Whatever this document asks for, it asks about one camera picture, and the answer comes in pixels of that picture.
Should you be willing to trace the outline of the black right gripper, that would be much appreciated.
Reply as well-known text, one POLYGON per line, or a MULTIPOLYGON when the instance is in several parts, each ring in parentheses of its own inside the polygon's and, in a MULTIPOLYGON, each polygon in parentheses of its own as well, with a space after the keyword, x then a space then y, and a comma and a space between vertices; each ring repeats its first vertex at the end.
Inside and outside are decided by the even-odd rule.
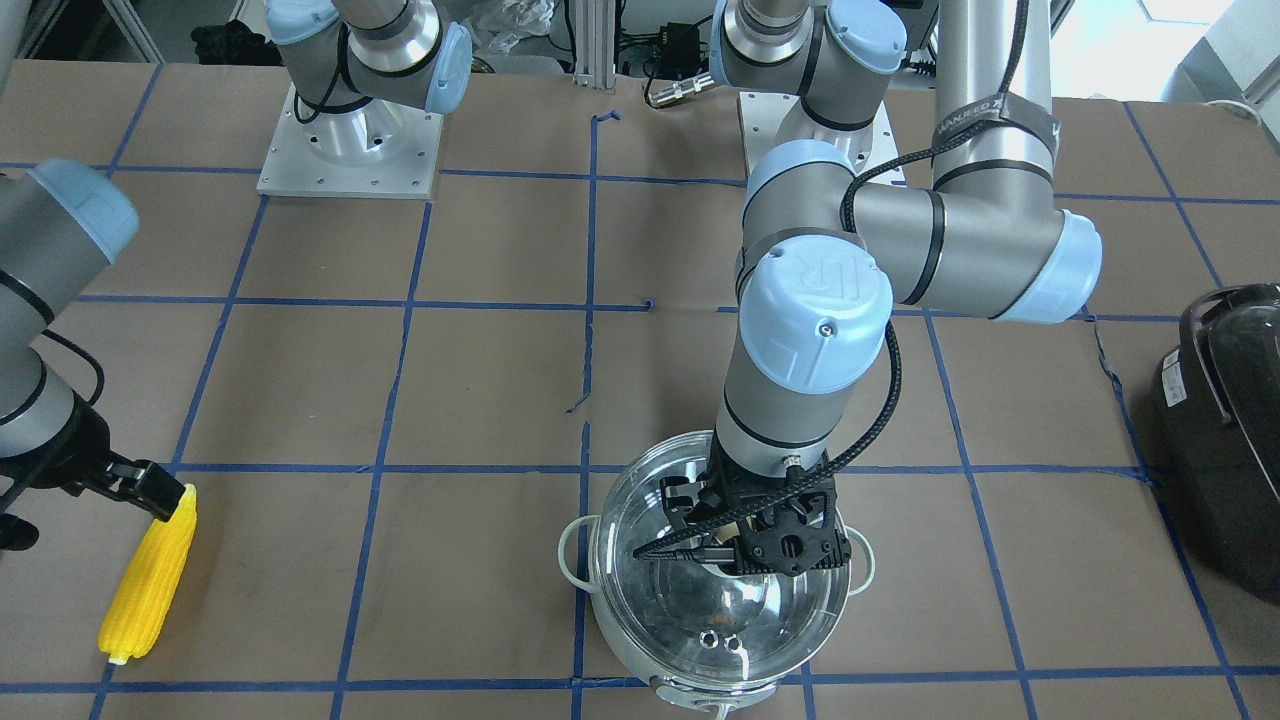
POLYGON ((20 480, 38 464, 44 470, 29 483, 31 489, 61 488, 72 496, 91 489, 142 509, 161 523, 172 520, 186 495, 186 486, 160 464, 113 455, 108 423, 84 400, 74 401, 67 424, 49 442, 4 457, 1 474, 20 480))

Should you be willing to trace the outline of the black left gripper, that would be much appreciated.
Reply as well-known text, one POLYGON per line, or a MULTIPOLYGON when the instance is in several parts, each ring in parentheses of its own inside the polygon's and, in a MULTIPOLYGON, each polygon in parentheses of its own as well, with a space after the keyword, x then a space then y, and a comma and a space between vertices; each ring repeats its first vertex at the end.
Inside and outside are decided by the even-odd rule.
MULTIPOLYGON (((660 502, 671 530, 684 530, 723 512, 787 491, 804 475, 790 468, 783 478, 714 475, 660 478, 660 502)), ((833 477, 804 492, 733 521, 721 521, 708 536, 686 538, 660 550, 662 561, 698 562, 727 577, 842 568, 852 553, 844 524, 835 518, 833 477)))

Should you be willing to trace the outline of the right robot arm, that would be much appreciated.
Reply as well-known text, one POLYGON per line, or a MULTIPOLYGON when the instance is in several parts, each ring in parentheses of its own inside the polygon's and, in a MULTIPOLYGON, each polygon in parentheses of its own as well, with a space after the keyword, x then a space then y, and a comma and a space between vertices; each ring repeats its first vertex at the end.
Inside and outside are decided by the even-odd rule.
MULTIPOLYGON (((444 117, 468 87, 474 40, 433 1, 269 1, 291 76, 260 193, 428 199, 444 117)), ((108 423, 35 350, 140 228, 106 177, 52 158, 3 182, 3 493, 86 491, 169 521, 184 497, 157 462, 111 447, 108 423)))

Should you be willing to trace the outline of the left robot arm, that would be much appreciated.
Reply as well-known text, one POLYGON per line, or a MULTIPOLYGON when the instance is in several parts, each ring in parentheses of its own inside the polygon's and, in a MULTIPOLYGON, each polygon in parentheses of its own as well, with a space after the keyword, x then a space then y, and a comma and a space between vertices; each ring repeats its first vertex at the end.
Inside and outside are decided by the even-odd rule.
POLYGON ((892 309, 1053 324, 1085 304, 1102 243, 1055 206, 1050 26, 1047 1, 942 1, 931 143, 859 167, 909 51, 899 13, 717 4, 713 79, 797 105, 748 178, 739 329, 707 468, 662 480, 671 530, 634 557, 730 575, 844 565, 835 474, 897 407, 892 309))

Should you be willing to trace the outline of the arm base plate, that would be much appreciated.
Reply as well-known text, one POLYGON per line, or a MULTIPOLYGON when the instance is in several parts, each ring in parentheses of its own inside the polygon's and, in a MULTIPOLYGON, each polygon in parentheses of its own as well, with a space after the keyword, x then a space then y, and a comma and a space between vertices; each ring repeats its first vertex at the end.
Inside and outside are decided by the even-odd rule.
POLYGON ((256 183, 261 195, 311 199, 433 197, 445 117, 383 100, 302 123, 289 87, 256 183))
POLYGON ((820 164, 845 169, 832 190, 845 190, 855 174, 893 160, 899 155, 884 101, 870 122, 858 129, 835 129, 809 117, 794 94, 742 91, 739 115, 748 164, 746 199, 754 199, 767 183, 801 165, 820 164))

